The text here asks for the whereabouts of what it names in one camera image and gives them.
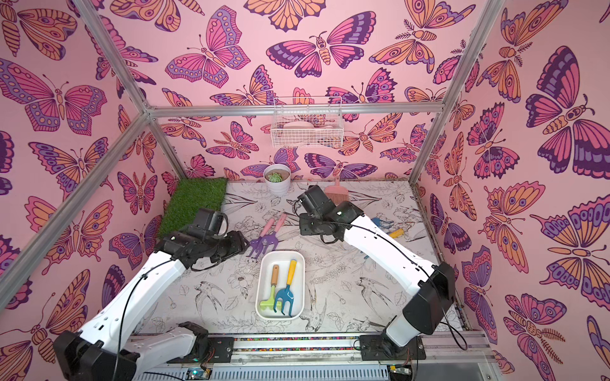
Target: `floral tablecloth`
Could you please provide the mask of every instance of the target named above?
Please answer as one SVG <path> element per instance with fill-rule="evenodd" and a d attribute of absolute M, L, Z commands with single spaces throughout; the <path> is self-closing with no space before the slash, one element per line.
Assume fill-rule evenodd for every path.
<path fill-rule="evenodd" d="M 277 322 L 258 317 L 254 303 L 262 257 L 253 260 L 240 255 L 208 271 L 187 270 L 147 312 L 136 333 L 162 333 L 184 321 L 193 321 L 212 333 L 381 331 L 410 296 L 360 250 L 341 242 L 326 245 L 319 237 L 299 234 L 293 204 L 314 184 L 294 182 L 288 195 L 280 198 L 270 194 L 264 183 L 231 182 L 222 207 L 229 218 L 229 230 L 241 230 L 249 240 L 258 237 L 271 217 L 277 220 L 283 212 L 288 213 L 278 233 L 278 250 L 296 250 L 305 258 L 306 300 L 300 319 Z M 324 189 L 332 183 L 317 184 Z M 350 191 L 351 201 L 369 217 L 386 222 L 386 232 L 404 229 L 405 234 L 398 238 L 403 246 L 438 263 L 407 182 L 354 181 L 342 185 Z M 197 267 L 209 265 L 204 261 L 207 259 Z M 448 319 L 461 329 L 453 307 Z"/>

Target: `wire basket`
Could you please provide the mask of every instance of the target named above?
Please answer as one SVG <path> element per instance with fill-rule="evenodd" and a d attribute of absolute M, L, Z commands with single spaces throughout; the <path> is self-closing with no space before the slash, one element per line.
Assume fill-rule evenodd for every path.
<path fill-rule="evenodd" d="M 325 103 L 313 105 L 313 98 L 323 99 Z M 337 98 L 336 103 L 326 103 L 329 98 Z M 292 105 L 284 104 L 281 99 L 291 99 Z M 309 97 L 312 104 L 305 109 L 293 107 L 299 97 L 277 97 L 273 100 L 273 122 L 271 123 L 271 142 L 275 148 L 292 147 L 329 147 L 343 146 L 343 113 L 340 97 Z M 287 123 L 305 121 L 313 127 L 286 127 Z"/>

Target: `green turf mat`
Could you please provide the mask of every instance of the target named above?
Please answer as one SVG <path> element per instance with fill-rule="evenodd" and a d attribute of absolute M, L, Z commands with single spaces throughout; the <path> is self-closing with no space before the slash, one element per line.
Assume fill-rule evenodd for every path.
<path fill-rule="evenodd" d="M 220 210 L 226 189 L 224 177 L 181 180 L 161 222 L 159 238 L 193 223 L 199 208 Z"/>

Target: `cable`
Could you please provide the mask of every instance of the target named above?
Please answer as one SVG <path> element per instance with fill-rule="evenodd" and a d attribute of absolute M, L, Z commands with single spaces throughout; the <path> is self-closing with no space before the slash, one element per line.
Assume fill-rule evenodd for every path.
<path fill-rule="evenodd" d="M 172 379 L 184 381 L 184 379 L 181 379 L 180 377 L 172 376 L 171 374 L 157 373 L 157 372 L 144 372 L 144 374 L 157 374 L 158 376 L 165 376 L 165 377 L 169 377 Z"/>
<path fill-rule="evenodd" d="M 117 369 L 118 369 L 118 357 L 121 355 L 121 336 L 123 333 L 123 320 L 125 319 L 125 313 L 127 312 L 127 305 L 129 304 L 129 300 L 131 299 L 131 296 L 134 294 L 134 291 L 136 289 L 136 287 L 138 287 L 138 284 L 140 284 L 140 282 L 142 281 L 142 279 L 146 279 L 148 278 L 148 273 L 151 272 L 152 270 L 156 269 L 157 267 L 163 266 L 166 263 L 169 262 L 173 262 L 173 260 L 167 260 L 153 268 L 151 268 L 150 270 L 148 270 L 147 272 L 145 272 L 144 274 L 142 274 L 142 276 L 140 276 L 140 278 L 138 279 L 138 281 L 135 283 L 135 286 L 131 289 L 131 292 L 129 293 L 129 296 L 127 297 L 127 301 L 125 302 L 125 308 L 123 308 L 123 314 L 121 315 L 121 324 L 119 325 L 119 331 L 118 331 L 118 348 L 117 348 L 117 360 L 115 361 L 115 370 L 112 373 L 112 378 L 111 381 L 115 381 L 116 380 L 116 376 L 117 376 Z"/>

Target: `wooden handle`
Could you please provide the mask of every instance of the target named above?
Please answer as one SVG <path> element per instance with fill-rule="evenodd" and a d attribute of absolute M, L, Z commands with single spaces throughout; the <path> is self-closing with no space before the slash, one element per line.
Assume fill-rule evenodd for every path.
<path fill-rule="evenodd" d="M 273 265 L 273 274 L 271 275 L 271 285 L 272 286 L 278 285 L 278 273 L 279 273 L 279 266 Z"/>
<path fill-rule="evenodd" d="M 290 269 L 288 270 L 288 281 L 286 281 L 286 284 L 288 286 L 290 286 L 290 284 L 292 283 L 292 277 L 295 275 L 295 269 L 296 261 L 293 259 L 290 261 Z"/>

